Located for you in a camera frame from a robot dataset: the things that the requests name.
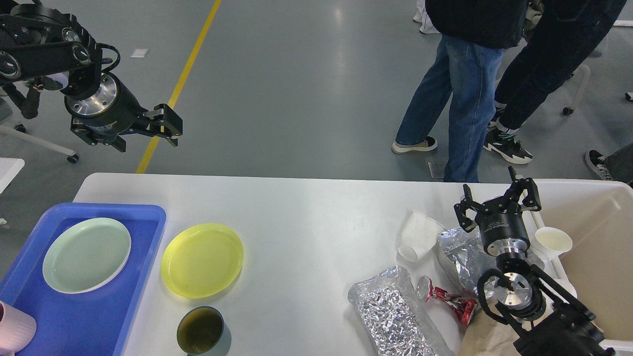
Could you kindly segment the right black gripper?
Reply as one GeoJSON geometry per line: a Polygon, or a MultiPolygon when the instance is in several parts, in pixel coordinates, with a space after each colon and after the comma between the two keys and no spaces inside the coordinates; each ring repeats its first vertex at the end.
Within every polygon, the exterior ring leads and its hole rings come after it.
{"type": "Polygon", "coordinates": [[[463,184],[464,197],[454,205],[459,227],[471,232],[477,226],[482,246],[488,255],[497,257],[503,253],[525,253],[530,242],[522,212],[541,211],[538,187],[533,178],[524,178],[508,167],[512,180],[503,196],[479,203],[472,198],[472,191],[463,184]],[[467,211],[476,212],[475,220],[467,216],[467,211]]]}

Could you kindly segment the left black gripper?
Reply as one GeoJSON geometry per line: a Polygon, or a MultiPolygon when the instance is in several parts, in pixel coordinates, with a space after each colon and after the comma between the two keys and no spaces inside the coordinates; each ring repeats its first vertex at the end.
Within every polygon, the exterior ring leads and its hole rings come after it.
{"type": "Polygon", "coordinates": [[[120,152],[126,151],[125,134],[140,134],[167,140],[178,146],[183,120],[167,104],[153,110],[142,108],[136,97],[114,74],[101,74],[99,87],[82,100],[65,97],[71,115],[70,131],[86,144],[103,144],[120,152]]]}

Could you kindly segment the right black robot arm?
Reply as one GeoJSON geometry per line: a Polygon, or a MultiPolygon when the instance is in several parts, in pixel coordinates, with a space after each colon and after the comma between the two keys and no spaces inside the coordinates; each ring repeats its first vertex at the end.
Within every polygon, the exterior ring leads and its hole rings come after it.
{"type": "Polygon", "coordinates": [[[540,211],[540,196],[532,178],[508,170],[512,183],[504,195],[479,203],[465,184],[465,196],[454,206],[460,227],[477,228],[484,252],[497,263],[477,281],[484,313],[515,331],[513,344],[523,356],[614,356],[615,349],[600,345],[604,336],[592,311],[528,262],[531,242],[522,214],[540,211]]]}

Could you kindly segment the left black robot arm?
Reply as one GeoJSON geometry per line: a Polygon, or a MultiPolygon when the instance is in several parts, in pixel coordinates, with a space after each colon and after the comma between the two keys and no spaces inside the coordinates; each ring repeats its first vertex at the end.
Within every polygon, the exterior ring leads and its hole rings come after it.
{"type": "Polygon", "coordinates": [[[1,88],[25,119],[38,115],[43,90],[59,91],[70,113],[71,131],[88,145],[125,152],[124,135],[161,137],[173,147],[183,121],[167,104],[142,108],[113,74],[120,57],[105,58],[112,45],[98,43],[70,13],[39,0],[1,2],[1,88]]]}

